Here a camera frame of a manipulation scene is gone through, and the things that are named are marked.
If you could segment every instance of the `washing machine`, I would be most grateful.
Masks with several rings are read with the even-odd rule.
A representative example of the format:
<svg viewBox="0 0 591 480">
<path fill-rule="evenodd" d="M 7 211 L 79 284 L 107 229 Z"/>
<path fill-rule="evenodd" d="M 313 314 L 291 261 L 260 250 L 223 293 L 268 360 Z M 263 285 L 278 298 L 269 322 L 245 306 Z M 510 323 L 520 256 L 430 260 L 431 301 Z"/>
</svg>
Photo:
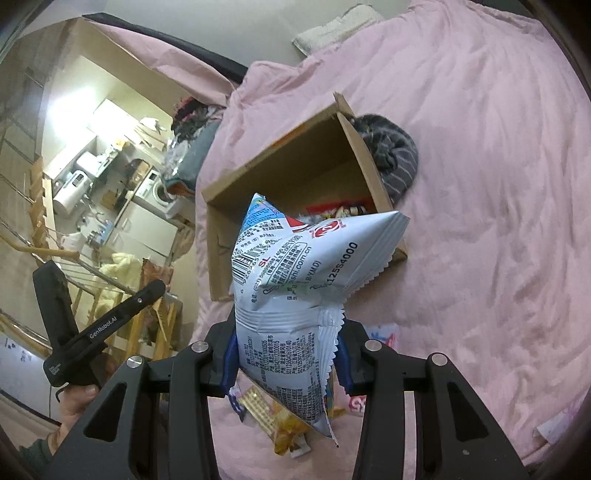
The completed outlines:
<svg viewBox="0 0 591 480">
<path fill-rule="evenodd" d="M 166 193 L 158 170 L 152 169 L 141 183 L 132 202 L 167 220 L 166 211 L 174 199 Z"/>
</svg>

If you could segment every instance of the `cardboard box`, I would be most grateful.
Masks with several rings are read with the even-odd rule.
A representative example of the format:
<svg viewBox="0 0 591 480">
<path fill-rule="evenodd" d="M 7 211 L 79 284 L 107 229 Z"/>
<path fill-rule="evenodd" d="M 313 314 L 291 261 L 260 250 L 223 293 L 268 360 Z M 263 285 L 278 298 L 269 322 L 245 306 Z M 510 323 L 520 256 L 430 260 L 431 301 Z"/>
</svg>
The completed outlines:
<svg viewBox="0 0 591 480">
<path fill-rule="evenodd" d="M 212 300 L 232 298 L 232 251 L 255 193 L 288 216 L 305 214 L 310 205 L 369 197 L 375 206 L 370 213 L 393 210 L 369 150 L 347 120 L 351 116 L 335 93 L 332 105 L 204 189 Z M 401 242 L 394 260 L 406 257 Z"/>
<path fill-rule="evenodd" d="M 107 190 L 100 200 L 100 204 L 109 210 L 115 210 L 115 203 L 117 203 L 118 197 L 119 195 L 113 192 L 113 190 Z"/>
</svg>

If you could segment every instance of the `barcode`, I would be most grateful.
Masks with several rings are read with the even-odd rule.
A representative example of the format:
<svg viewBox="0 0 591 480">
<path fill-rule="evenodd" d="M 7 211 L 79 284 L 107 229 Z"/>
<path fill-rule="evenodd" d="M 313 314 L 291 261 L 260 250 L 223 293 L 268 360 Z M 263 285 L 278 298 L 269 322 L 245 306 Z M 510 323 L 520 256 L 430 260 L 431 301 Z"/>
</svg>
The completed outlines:
<svg viewBox="0 0 591 480">
<path fill-rule="evenodd" d="M 246 278 L 251 272 L 255 261 L 267 251 L 272 244 L 258 245 L 246 252 L 232 257 L 232 278 L 240 285 L 246 283 Z"/>
</svg>

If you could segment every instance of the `pink bedsheet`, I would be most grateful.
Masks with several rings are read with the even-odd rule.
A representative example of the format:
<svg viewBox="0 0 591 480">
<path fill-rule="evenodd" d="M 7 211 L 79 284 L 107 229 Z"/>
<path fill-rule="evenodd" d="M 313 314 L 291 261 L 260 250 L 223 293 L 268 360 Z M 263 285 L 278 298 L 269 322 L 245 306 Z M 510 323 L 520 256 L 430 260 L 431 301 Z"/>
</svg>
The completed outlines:
<svg viewBox="0 0 591 480">
<path fill-rule="evenodd" d="M 333 91 L 358 115 L 403 127 L 420 153 L 398 205 L 411 218 L 410 257 L 346 313 L 369 327 L 398 324 L 401 353 L 448 354 L 522 458 L 536 458 L 534 427 L 591 382 L 591 105 L 573 69 L 536 21 L 465 0 L 415 1 L 297 67 L 253 64 L 198 189 L 328 105 Z M 198 339 L 231 305 L 209 299 L 201 195 L 196 221 Z M 227 400 L 210 406 L 224 478 L 350 478 L 360 418 L 335 421 L 340 449 L 312 434 L 312 453 L 292 460 L 242 426 Z"/>
</svg>

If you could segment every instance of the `snack in box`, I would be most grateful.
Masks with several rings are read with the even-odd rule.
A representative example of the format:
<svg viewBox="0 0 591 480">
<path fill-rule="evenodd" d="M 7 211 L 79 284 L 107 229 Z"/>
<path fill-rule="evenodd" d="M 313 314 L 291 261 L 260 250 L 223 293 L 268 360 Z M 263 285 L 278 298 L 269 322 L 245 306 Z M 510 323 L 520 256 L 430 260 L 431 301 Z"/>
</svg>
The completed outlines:
<svg viewBox="0 0 591 480">
<path fill-rule="evenodd" d="M 232 253 L 241 368 L 326 436 L 343 303 L 386 267 L 408 221 L 387 212 L 306 225 L 259 194 L 246 213 Z"/>
</svg>

